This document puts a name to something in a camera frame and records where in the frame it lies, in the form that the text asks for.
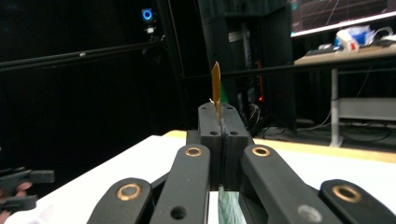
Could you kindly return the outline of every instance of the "finger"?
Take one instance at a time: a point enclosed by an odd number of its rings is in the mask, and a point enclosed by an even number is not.
[[[26,195],[27,195],[26,191],[21,190],[21,191],[18,191],[18,193],[15,195],[15,197],[25,197]]]
[[[17,191],[29,189],[32,186],[31,182],[24,182],[17,186]]]
[[[11,216],[11,213],[8,211],[3,211],[0,214],[0,224],[3,224],[6,222],[7,218],[9,218],[9,216]]]

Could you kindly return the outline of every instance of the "table leg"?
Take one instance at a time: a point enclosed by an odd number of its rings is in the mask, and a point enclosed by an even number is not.
[[[338,69],[332,70],[332,142],[331,147],[340,147],[343,139],[339,133]]]

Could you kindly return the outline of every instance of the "floor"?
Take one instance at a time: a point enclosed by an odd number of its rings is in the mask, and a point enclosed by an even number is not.
[[[269,126],[262,129],[255,137],[329,146],[331,142],[331,126],[323,125],[306,127],[307,124],[293,132],[283,127]],[[342,122],[340,134],[343,137],[341,147],[359,148],[367,150],[378,150],[396,152],[396,125],[373,124],[358,122]]]

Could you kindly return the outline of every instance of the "white tabletop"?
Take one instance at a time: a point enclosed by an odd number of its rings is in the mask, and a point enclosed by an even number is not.
[[[184,145],[183,138],[151,136],[43,197],[36,209],[14,214],[6,223],[86,223],[110,186],[127,177],[153,182],[170,170]],[[396,163],[275,149],[306,184],[318,189],[325,180],[345,179],[370,192],[396,214]],[[218,194],[211,192],[210,224],[218,223],[217,200]]]

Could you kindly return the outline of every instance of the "blue light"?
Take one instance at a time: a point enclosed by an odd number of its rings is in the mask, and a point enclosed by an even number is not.
[[[142,16],[144,21],[151,21],[152,20],[152,11],[151,9],[143,9]]]

